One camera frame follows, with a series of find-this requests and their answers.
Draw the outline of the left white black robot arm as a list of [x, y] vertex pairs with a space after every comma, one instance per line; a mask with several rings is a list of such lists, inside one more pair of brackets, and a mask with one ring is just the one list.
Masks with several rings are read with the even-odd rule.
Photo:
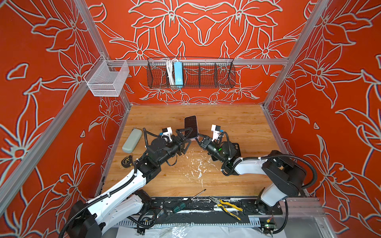
[[186, 128], [176, 130], [176, 135], [155, 135], [127, 176], [97, 197], [71, 208], [59, 237], [100, 238], [117, 223], [146, 210], [150, 197], [141, 188], [161, 172], [162, 164], [186, 154], [191, 133], [192, 128]]

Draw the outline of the black phone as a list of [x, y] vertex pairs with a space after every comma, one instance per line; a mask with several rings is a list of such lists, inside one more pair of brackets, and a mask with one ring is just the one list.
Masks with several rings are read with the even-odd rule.
[[191, 139], [191, 140], [198, 139], [198, 124], [197, 124], [197, 118], [195, 115], [186, 117], [184, 119], [184, 128], [190, 129], [187, 132], [188, 139]]

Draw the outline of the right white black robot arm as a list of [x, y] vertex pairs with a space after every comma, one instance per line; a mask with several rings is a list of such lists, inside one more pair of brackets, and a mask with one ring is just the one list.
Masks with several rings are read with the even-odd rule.
[[257, 207], [273, 207], [281, 200], [296, 197], [317, 181], [314, 166], [300, 157], [277, 150], [264, 157], [242, 157], [238, 156], [237, 149], [228, 136], [224, 142], [204, 134], [199, 136], [202, 140], [196, 142], [209, 153], [213, 161], [222, 163], [223, 175], [228, 177], [258, 174], [266, 175], [271, 180], [271, 185], [260, 192], [256, 201]]

